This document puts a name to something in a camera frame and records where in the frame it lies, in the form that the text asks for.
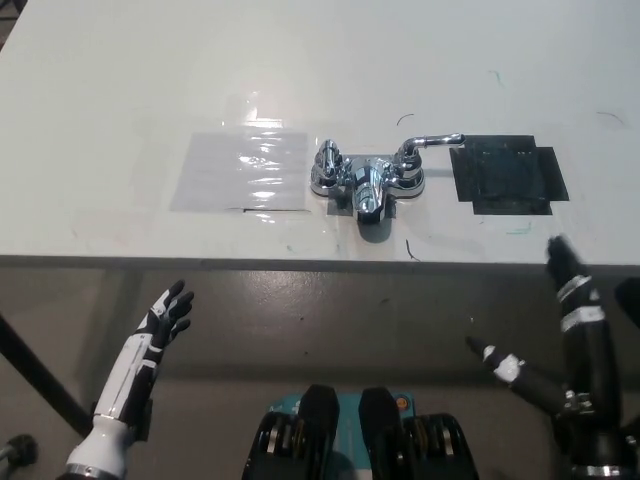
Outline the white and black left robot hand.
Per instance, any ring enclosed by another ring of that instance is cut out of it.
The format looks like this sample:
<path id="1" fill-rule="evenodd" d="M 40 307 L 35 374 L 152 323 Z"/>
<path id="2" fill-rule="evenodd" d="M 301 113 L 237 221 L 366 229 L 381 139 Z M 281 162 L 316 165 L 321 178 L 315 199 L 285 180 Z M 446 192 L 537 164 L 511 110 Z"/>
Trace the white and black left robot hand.
<path id="1" fill-rule="evenodd" d="M 94 417 L 115 420 L 136 428 L 151 397 L 164 351 L 190 326 L 186 315 L 194 293 L 184 292 L 185 282 L 167 288 L 126 339 L 103 387 Z"/>

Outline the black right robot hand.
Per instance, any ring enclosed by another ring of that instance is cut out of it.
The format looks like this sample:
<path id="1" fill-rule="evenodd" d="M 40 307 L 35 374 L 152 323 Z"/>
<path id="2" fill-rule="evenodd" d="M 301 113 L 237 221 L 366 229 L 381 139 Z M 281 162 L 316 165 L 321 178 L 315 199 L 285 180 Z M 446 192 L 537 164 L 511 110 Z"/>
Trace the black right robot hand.
<path id="1" fill-rule="evenodd" d="M 622 422 L 618 362 L 599 291 L 562 235 L 547 243 L 546 271 L 560 309 L 563 384 L 480 338 L 469 336 L 466 343 L 497 380 L 550 418 L 572 478 L 636 479 L 639 424 Z"/>

